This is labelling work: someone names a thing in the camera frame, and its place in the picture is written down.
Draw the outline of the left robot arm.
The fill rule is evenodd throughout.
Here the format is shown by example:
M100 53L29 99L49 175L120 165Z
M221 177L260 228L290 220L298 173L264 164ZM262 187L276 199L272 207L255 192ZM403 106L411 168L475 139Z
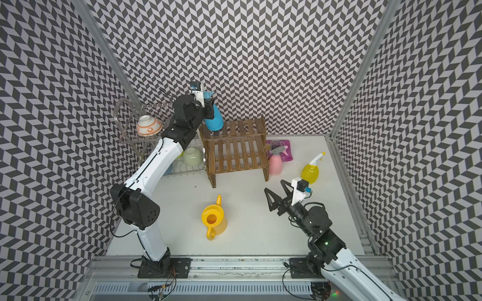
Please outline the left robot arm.
M115 214L135 232L144 256L153 263L168 258L157 220L160 207L151 199L154 189L174 160L188 147L199 126L215 116L213 92L193 92L179 96L174 114L161 139L141 167L123 184L110 189Z

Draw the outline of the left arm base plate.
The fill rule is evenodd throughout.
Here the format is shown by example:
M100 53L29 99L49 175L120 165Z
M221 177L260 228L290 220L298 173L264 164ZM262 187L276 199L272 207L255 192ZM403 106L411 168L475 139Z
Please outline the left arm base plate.
M165 258L159 262L142 257L141 266L138 268L138 278L188 278L192 259L191 258Z

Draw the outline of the blue spray bottle pink cap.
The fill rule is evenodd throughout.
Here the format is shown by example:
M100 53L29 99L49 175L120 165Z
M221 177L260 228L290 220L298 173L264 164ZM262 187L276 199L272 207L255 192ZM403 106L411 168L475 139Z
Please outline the blue spray bottle pink cap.
M205 100L214 99L213 95L214 95L214 92L204 92ZM212 132L220 131L224 126L223 117L217 105L215 104L215 99L214 99L214 112L215 112L214 119L212 120L205 119L205 124L207 126L207 129Z

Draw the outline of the yellow watering can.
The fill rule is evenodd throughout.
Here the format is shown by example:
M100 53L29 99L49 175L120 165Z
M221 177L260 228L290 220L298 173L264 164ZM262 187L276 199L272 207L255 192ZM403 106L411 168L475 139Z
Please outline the yellow watering can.
M207 239L212 241L227 229L227 218L222 207L222 195L217 196L215 204L207 206L202 213L202 223L207 227Z

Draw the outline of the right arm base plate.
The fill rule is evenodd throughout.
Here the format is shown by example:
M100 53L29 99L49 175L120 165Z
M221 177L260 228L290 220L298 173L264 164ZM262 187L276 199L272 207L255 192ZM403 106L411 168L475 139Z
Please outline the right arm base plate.
M290 269L290 276L294 279L305 279L305 278L322 278L325 279L321 274L321 270L314 264L313 261L307 258L292 257L288 262Z

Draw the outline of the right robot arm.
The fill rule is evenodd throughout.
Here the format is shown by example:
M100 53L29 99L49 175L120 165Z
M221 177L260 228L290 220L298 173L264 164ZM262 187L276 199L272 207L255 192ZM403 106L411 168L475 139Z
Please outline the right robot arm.
M323 277L351 300L405 299L375 276L331 230L333 222L323 203L303 203L313 194L306 180L282 180L281 185L285 197L268 188L264 190L269 210L277 211L279 216L287 214L291 225L307 236L310 250L301 268L290 263L286 265L288 269L308 273L312 277Z

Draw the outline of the yellow spray bottle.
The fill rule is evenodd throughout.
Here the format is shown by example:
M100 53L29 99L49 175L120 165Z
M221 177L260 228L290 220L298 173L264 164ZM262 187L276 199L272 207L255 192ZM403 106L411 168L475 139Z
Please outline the yellow spray bottle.
M314 184L319 177L318 163L323 159L325 152L318 154L309 164L305 165L301 172L301 179L307 181L309 184Z

